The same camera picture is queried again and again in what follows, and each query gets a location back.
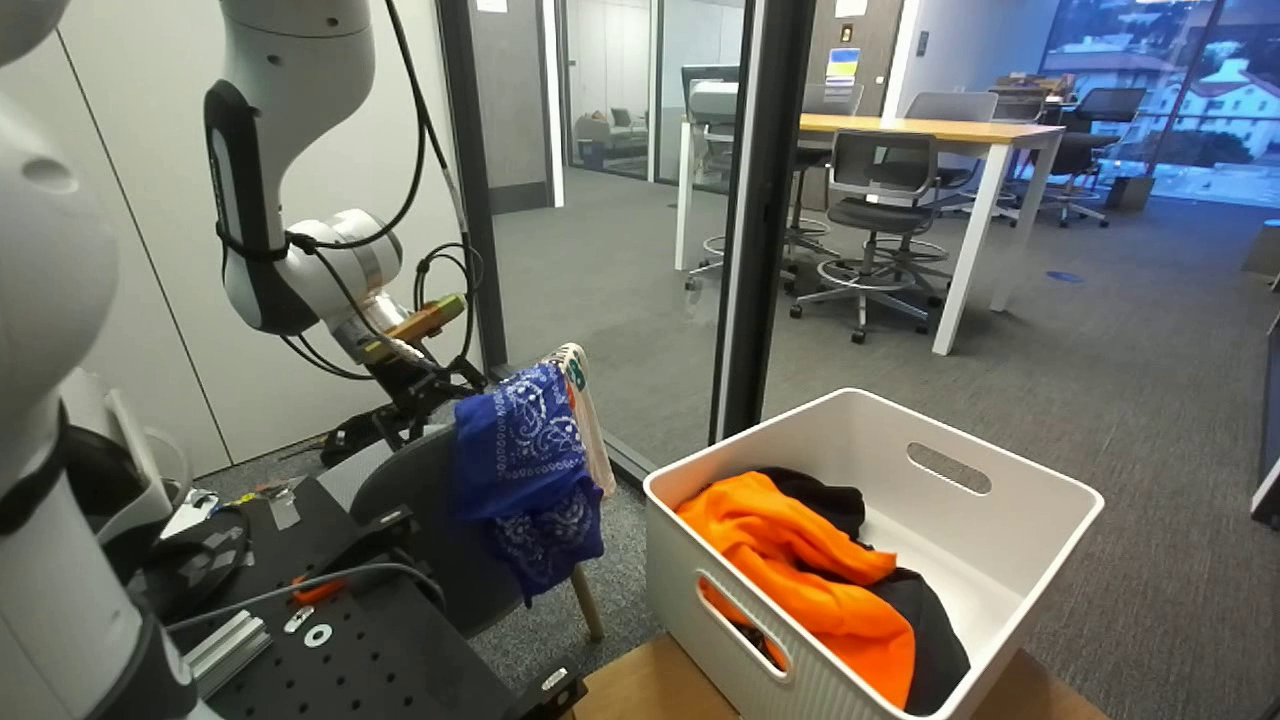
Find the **blue fabric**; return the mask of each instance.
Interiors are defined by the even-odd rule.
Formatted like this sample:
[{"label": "blue fabric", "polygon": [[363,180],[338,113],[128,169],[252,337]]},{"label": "blue fabric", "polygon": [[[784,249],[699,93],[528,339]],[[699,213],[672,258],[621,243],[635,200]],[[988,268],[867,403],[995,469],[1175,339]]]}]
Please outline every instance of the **blue fabric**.
[{"label": "blue fabric", "polygon": [[556,366],[466,395],[453,431],[455,511],[518,571],[526,601],[599,556],[599,488],[589,476]]}]

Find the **storage bin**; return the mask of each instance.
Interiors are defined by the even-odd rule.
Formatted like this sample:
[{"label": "storage bin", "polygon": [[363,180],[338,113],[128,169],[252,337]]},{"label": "storage bin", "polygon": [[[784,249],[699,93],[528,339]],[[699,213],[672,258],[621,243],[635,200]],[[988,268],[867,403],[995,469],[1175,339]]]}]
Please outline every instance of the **storage bin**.
[{"label": "storage bin", "polygon": [[[646,481],[653,603],[708,681],[753,720],[908,712],[880,702],[675,515],[688,498],[745,469],[795,469],[828,488],[863,494],[863,540],[896,551],[902,567],[917,567],[936,589],[972,660],[931,718],[967,718],[1000,681],[1018,629],[1105,508],[1099,494],[1066,474],[857,387],[653,474]],[[767,663],[708,609],[699,583],[741,603],[790,663]]]}]

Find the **black cloth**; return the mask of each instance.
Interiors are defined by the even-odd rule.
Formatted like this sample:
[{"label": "black cloth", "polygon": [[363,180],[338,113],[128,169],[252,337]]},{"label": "black cloth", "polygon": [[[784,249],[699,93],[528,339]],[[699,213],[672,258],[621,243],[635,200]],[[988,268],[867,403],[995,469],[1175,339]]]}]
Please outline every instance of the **black cloth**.
[{"label": "black cloth", "polygon": [[[823,488],[820,481],[793,469],[766,469],[771,486],[823,520],[834,520],[843,537],[861,540],[867,520],[861,488]],[[883,603],[891,603],[917,629],[917,671],[908,712],[936,712],[954,690],[967,671],[967,653],[947,621],[945,601],[929,589],[929,580],[914,567],[896,567],[888,580],[871,589]]]}]

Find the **gray carpet floor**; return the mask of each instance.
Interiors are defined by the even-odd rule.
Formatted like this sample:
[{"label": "gray carpet floor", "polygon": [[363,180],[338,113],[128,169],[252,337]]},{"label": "gray carpet floor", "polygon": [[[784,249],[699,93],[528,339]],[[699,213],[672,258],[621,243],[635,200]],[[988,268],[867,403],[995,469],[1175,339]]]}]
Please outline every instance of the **gray carpet floor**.
[{"label": "gray carpet floor", "polygon": [[[512,362],[581,339],[603,429],[668,465],[708,436],[719,282],[686,293],[672,271],[672,187],[603,173],[574,173],[567,187],[564,213],[495,222]],[[719,217],[724,200],[699,197],[695,232]],[[1239,271],[1261,222],[1158,200],[1111,227],[1046,222],[1028,249],[995,227],[1012,313],[967,313],[947,362],[906,326],[877,326],[857,349],[850,310],[793,319],[780,299],[767,412],[871,387],[1099,488],[1108,511],[1021,639],[1108,718],[1261,718],[1280,696],[1280,537],[1245,511],[1280,310]],[[959,227],[940,222],[929,240],[956,249]],[[225,481],[298,476],[307,456],[284,465]],[[603,646],[585,639],[567,589],[478,635],[512,690],[560,660],[589,671],[660,633],[635,488],[603,506],[603,546],[589,563]]]}]

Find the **orange cloth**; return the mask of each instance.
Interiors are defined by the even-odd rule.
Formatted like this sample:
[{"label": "orange cloth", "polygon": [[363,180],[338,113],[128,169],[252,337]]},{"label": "orange cloth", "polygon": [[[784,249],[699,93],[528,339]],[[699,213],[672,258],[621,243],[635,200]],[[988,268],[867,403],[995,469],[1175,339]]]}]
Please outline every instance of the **orange cloth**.
[{"label": "orange cloth", "polygon": [[908,703],[917,633],[867,593],[867,583],[896,571],[891,551],[861,548],[808,506],[784,498],[766,474],[715,481],[680,506],[680,515],[883,702]]}]

